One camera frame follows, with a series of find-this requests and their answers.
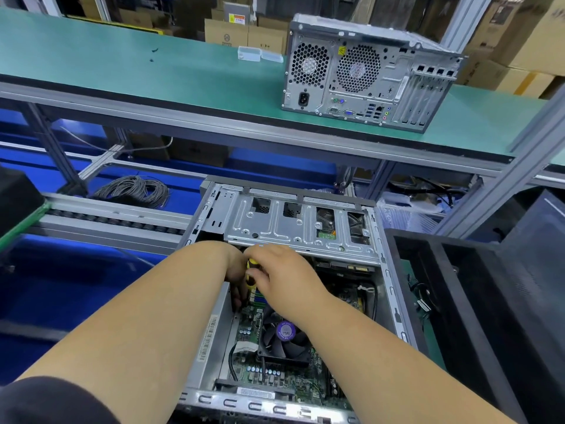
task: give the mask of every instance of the screwdriver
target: screwdriver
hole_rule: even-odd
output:
[[[260,270],[261,265],[254,259],[248,259],[247,260],[247,269],[250,269],[250,268],[258,268]],[[250,290],[253,290],[253,288],[255,287],[255,280],[253,279],[253,277],[246,275],[245,276],[245,282],[247,283],[247,288],[249,288]]]

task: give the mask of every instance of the cable bundle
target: cable bundle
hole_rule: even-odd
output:
[[[163,207],[169,200],[170,192],[162,181],[138,175],[120,177],[98,189],[93,198],[119,202],[123,198],[138,202],[147,208]]]

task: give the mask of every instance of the green circuit board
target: green circuit board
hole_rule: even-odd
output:
[[[363,311],[362,299],[355,288],[342,289],[336,296]],[[258,344],[265,306],[265,298],[257,291],[251,292],[250,305],[241,310],[237,341]],[[256,353],[234,354],[232,363],[239,381],[293,390],[295,396],[292,400],[297,403],[352,410],[349,401],[314,348],[310,349],[310,355],[310,364],[307,367],[266,361],[265,380],[263,380],[262,362]]]

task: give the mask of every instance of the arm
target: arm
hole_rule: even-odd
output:
[[[288,247],[244,252],[267,272],[249,269],[267,302],[310,339],[361,422],[510,424],[513,421],[385,328],[322,285]]]
[[[165,423],[187,381],[222,282],[226,277],[242,280],[244,263],[241,252],[222,242],[198,242],[175,252],[19,379],[49,376],[79,385],[123,424]]]

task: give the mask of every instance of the green workbench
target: green workbench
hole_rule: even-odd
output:
[[[8,8],[0,8],[3,77],[353,130],[461,154],[509,155],[507,145],[545,103],[454,85],[424,134],[303,115],[280,109],[284,64],[240,61],[237,49],[216,44]],[[553,162],[565,165],[565,153]]]

